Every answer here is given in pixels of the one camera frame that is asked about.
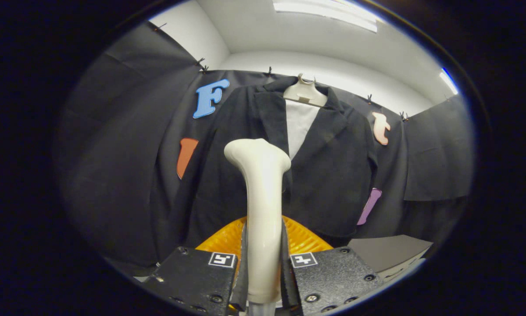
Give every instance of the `white plastic hanger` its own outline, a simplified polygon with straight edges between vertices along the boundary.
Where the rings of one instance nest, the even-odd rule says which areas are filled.
[[[311,82],[306,82],[301,76],[302,74],[299,74],[298,81],[284,91],[283,98],[319,107],[324,106],[327,96],[317,91],[315,78]]]

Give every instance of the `white shirt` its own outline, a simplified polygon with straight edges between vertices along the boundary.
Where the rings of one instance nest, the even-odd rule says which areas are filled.
[[[290,153],[290,160],[292,160],[300,150],[301,144],[317,116],[319,107],[291,100],[285,100],[285,102],[288,152]]]

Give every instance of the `hanger hook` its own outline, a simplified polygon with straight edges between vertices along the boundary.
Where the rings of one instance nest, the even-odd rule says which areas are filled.
[[[300,73],[300,74],[298,75],[298,82],[299,82],[299,83],[303,83],[303,84],[313,84],[313,83],[315,83],[315,76],[313,77],[313,81],[306,82],[306,81],[304,81],[304,80],[301,78],[302,75],[303,75],[303,73]]]

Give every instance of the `white ceiling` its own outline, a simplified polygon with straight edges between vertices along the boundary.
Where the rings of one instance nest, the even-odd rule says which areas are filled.
[[[317,54],[362,65],[391,76],[433,104],[451,92],[439,78],[441,66],[393,26],[378,32],[345,22],[275,12],[272,0],[197,0],[231,54],[285,50]]]

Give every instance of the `orange letter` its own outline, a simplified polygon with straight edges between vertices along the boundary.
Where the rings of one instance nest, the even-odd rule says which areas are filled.
[[[185,169],[189,164],[189,160],[193,156],[194,149],[197,147],[198,140],[193,140],[193,138],[183,138],[181,140],[181,152],[179,153],[179,158],[177,159],[177,176],[179,179],[183,178],[185,174]]]

